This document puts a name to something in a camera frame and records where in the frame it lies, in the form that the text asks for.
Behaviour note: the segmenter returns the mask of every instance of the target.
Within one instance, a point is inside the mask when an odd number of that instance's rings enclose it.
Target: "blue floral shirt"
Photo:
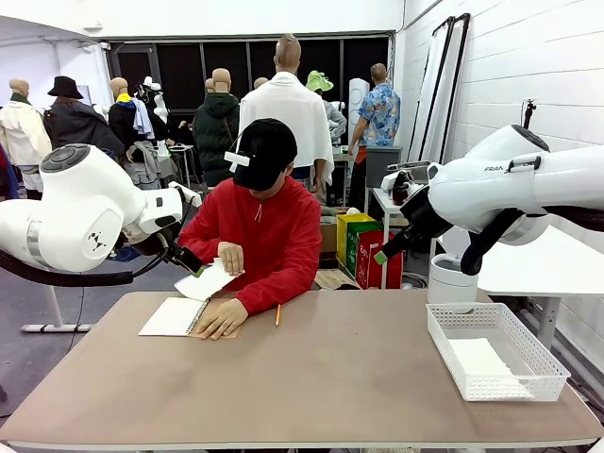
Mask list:
[[[387,83],[377,85],[362,100],[359,115],[368,125],[359,144],[392,146],[400,125],[400,97]]]

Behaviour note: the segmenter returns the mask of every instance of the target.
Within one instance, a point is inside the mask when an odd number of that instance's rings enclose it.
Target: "white shirt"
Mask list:
[[[53,150],[42,116],[33,106],[17,101],[0,110],[0,144],[13,165],[40,165]]]
[[[302,85],[295,75],[277,73],[242,99],[240,132],[262,118],[275,118],[294,133],[298,148],[294,167],[309,167],[317,159],[324,159],[322,179],[331,184],[333,150],[321,96]]]

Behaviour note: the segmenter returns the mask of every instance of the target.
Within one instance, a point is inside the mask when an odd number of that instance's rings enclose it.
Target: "beige tabletop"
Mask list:
[[[426,292],[321,291],[237,339],[139,337],[168,293],[125,295],[0,430],[16,446],[185,449],[578,445],[604,430],[555,403],[467,403],[426,327]]]

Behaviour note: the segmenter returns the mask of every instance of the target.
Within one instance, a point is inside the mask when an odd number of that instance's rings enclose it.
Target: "drawstring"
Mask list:
[[[258,211],[256,212],[256,217],[254,217],[254,220],[256,222],[260,222],[260,218],[262,217],[262,203],[260,203],[258,205]]]

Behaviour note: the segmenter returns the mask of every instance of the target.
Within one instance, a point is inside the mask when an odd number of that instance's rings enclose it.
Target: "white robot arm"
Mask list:
[[[0,266],[13,257],[36,268],[83,272],[127,243],[194,273],[201,267],[193,253],[173,243],[182,204],[199,206],[197,193],[175,183],[141,191],[115,161],[87,144],[56,149],[40,171],[42,201],[0,203]]]
[[[410,196],[401,212],[409,225],[384,245],[377,260],[458,226],[471,239],[461,269],[474,275],[497,241],[521,244],[541,235],[549,213],[602,231],[603,174],[604,146],[549,153],[532,132],[503,127],[465,157],[429,165],[427,185],[405,183]]]

